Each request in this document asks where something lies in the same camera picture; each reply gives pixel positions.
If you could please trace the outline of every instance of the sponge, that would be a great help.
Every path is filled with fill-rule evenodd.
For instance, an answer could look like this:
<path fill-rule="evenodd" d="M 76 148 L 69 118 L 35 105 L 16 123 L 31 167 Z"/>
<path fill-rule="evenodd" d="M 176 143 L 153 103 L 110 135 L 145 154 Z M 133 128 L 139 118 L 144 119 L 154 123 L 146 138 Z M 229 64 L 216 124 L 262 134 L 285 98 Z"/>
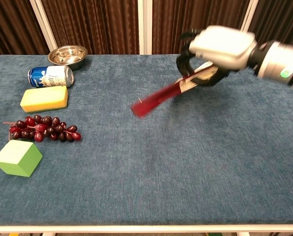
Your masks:
<path fill-rule="evenodd" d="M 6 174 L 30 177 L 42 157 L 34 143 L 10 140 L 0 151 L 0 169 Z"/>
<path fill-rule="evenodd" d="M 25 112 L 31 113 L 66 108 L 67 102 L 67 87 L 54 86 L 26 90 L 20 105 Z"/>

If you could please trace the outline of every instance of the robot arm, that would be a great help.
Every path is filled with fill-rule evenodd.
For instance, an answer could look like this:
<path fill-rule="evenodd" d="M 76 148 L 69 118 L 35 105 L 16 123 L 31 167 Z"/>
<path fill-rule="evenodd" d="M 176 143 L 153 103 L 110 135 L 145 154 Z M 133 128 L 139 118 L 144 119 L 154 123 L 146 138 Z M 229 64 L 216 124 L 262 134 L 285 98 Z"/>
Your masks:
<path fill-rule="evenodd" d="M 176 63 L 183 76 L 193 74 L 190 59 L 211 61 L 219 69 L 209 80 L 195 78 L 201 86 L 212 86 L 231 71 L 251 67 L 259 78 L 267 78 L 293 86 L 293 46 L 270 41 L 258 46 L 255 35 L 223 26 L 209 26 L 202 31 L 184 33 L 186 39 Z"/>

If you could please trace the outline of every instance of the green foam cube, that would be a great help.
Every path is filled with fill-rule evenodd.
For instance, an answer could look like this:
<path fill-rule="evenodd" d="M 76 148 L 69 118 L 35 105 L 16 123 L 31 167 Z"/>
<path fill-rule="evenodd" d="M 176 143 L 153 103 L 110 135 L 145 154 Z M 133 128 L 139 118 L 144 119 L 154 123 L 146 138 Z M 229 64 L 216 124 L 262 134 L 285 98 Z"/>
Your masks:
<path fill-rule="evenodd" d="M 42 157 L 34 143 L 10 140 L 0 151 L 0 169 L 9 175 L 30 177 Z"/>

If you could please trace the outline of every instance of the blue can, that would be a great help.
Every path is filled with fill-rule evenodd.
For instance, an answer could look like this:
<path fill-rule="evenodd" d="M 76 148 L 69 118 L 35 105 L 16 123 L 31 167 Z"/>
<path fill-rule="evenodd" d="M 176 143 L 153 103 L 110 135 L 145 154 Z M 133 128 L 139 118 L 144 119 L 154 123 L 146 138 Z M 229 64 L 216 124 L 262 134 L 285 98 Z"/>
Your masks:
<path fill-rule="evenodd" d="M 35 88 L 66 86 L 74 82 L 73 72 L 67 65 L 34 67 L 28 72 L 30 85 Z"/>

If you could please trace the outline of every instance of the yellow sponge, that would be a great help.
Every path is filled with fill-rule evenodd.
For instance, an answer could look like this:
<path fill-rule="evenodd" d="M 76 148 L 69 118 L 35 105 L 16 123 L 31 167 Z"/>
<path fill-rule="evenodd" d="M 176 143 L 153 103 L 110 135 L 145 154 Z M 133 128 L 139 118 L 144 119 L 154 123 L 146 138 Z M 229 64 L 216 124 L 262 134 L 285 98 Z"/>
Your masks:
<path fill-rule="evenodd" d="M 65 108 L 67 101 L 67 87 L 54 86 L 26 90 L 20 105 L 25 112 L 30 113 Z"/>

